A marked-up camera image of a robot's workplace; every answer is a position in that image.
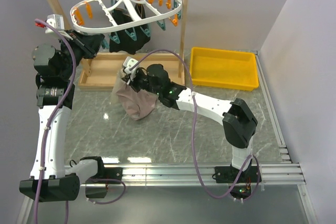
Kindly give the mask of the teal clothes peg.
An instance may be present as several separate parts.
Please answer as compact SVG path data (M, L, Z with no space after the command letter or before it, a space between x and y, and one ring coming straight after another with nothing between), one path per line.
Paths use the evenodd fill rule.
M109 50L109 43L107 42L107 40L104 38L102 43L101 43L101 47L103 49Z

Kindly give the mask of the pink and cream underwear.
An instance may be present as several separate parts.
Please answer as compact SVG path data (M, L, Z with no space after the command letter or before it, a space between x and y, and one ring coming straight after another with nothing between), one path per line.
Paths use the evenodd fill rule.
M121 104L133 120L147 117L155 109L158 96L145 90L135 92L122 77L125 77L125 74L119 70L111 92L111 104Z

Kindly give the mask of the white oval clip hanger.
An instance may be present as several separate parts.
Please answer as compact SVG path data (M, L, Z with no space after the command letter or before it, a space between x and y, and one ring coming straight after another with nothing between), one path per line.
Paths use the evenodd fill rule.
M86 27L85 25L79 26L77 21L74 17L74 10L80 7L85 7L85 3L89 2L97 2L102 11L104 12L105 16L110 23L108 27L98 27L98 28L90 28ZM73 24L74 29L88 34L107 34L112 32L117 32L123 29L132 28L135 26L141 26L149 23L157 23L160 27L164 26L165 20L169 19L170 17L174 17L175 14L178 15L179 20L182 17L182 8L183 8L183 1L182 0L167 0L167 12L160 12L157 8L153 6L154 0L84 0L79 2L78 4L74 5L70 10L71 21ZM152 12L152 16L142 18L140 14L138 14L135 10L135 4L141 4L143 7L146 7ZM118 25L116 21L112 17L112 12L116 8L123 8L126 9L132 18L132 22L126 23L123 25Z

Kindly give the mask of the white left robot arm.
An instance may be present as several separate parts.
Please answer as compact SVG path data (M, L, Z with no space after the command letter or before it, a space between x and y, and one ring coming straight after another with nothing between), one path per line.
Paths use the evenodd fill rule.
M102 158L85 157L77 168L66 171L64 145L66 127L75 92L73 83L82 59L93 59L104 41L103 34L84 35L65 31L60 48L41 44L32 52L37 71L37 107L39 137L30 176L19 183L19 191L38 202L73 201L80 185L90 179L102 182L106 177Z

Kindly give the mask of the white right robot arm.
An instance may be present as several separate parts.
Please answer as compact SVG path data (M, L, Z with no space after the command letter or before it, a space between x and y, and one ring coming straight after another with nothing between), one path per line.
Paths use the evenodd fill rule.
M168 108L196 112L210 118L224 128L225 138L232 146L232 178L243 182L250 175L253 136L258 121L243 99L220 100L192 91L170 80L161 64L146 69L133 58L123 63L124 80L135 91L156 94Z

